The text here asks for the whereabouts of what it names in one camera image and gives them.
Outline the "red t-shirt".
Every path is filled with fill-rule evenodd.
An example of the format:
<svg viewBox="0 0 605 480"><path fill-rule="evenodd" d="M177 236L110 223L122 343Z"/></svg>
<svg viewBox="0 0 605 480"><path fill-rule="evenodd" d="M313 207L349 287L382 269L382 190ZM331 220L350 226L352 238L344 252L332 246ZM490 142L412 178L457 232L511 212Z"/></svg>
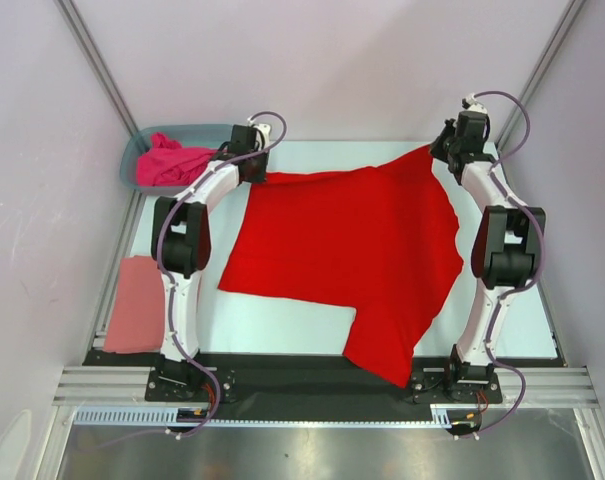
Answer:
<svg viewBox="0 0 605 480"><path fill-rule="evenodd" d="M269 174L250 190L220 288L353 308L344 356L406 386L464 266L432 167L422 147L377 167Z"/></svg>

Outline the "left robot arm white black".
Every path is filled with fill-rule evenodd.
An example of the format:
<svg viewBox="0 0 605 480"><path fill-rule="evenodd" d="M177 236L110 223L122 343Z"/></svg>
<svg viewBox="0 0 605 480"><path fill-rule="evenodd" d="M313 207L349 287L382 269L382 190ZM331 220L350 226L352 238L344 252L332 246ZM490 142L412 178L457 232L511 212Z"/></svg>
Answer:
<svg viewBox="0 0 605 480"><path fill-rule="evenodd" d="M197 309L200 283L211 257L209 216L241 183L265 180L272 127L250 119L235 125L230 139L214 153L203 172L172 196L154 206L152 258L161 272L165 320L161 355L181 362L200 347Z"/></svg>

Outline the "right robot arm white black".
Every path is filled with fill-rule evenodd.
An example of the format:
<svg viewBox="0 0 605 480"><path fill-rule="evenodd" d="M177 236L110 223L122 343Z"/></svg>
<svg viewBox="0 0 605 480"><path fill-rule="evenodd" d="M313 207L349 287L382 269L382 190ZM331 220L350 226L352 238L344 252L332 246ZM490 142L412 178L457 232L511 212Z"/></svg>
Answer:
<svg viewBox="0 0 605 480"><path fill-rule="evenodd" d="M507 155L484 151L491 119L480 99L493 95L520 109L529 134L530 118L516 97L485 91L464 97L458 116L445 121L429 146L432 158L447 166L482 214L470 257L477 280L475 296L466 327L452 349L453 370L443 376L444 391L455 401L468 400L498 365L495 349L508 309L517 295L536 285L546 260L544 209L526 205L501 180L499 170Z"/></svg>

